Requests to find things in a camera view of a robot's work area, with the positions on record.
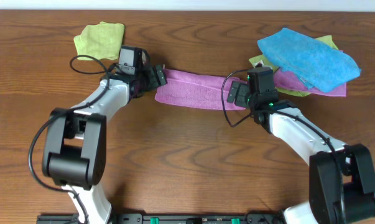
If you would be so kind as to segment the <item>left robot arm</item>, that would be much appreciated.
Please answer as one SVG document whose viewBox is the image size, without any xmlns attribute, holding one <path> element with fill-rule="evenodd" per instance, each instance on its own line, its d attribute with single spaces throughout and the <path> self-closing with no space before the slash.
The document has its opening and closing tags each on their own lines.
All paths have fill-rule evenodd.
<svg viewBox="0 0 375 224">
<path fill-rule="evenodd" d="M 124 46 L 119 61 L 100 71 L 98 88 L 70 109 L 56 108 L 40 129 L 47 133 L 42 173 L 66 192 L 78 211 L 76 223 L 108 223 L 112 206 L 101 178 L 106 165 L 107 123 L 133 98 L 167 84 L 147 50 Z"/>
</svg>

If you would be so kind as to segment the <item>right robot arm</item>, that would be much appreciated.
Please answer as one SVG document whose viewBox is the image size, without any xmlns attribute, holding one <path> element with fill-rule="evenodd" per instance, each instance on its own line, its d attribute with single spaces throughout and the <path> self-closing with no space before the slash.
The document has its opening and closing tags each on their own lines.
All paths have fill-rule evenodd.
<svg viewBox="0 0 375 224">
<path fill-rule="evenodd" d="M 309 166 L 309 200 L 286 208 L 277 223 L 354 223 L 375 217 L 375 170 L 369 149 L 348 145 L 309 121 L 289 100 L 280 100 L 269 67 L 246 69 L 221 102 L 249 109 L 269 134 L 283 140 Z"/>
</svg>

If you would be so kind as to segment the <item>purple microfiber cloth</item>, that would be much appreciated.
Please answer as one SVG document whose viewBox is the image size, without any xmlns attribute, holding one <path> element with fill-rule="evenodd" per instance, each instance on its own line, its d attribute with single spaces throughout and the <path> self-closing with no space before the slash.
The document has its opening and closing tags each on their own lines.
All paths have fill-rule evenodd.
<svg viewBox="0 0 375 224">
<path fill-rule="evenodd" d="M 157 89 L 155 100 L 167 105 L 182 106 L 203 110 L 243 110 L 226 101 L 231 83 L 242 82 L 232 77 L 198 75 L 179 70 L 164 69 L 167 84 Z"/>
</svg>

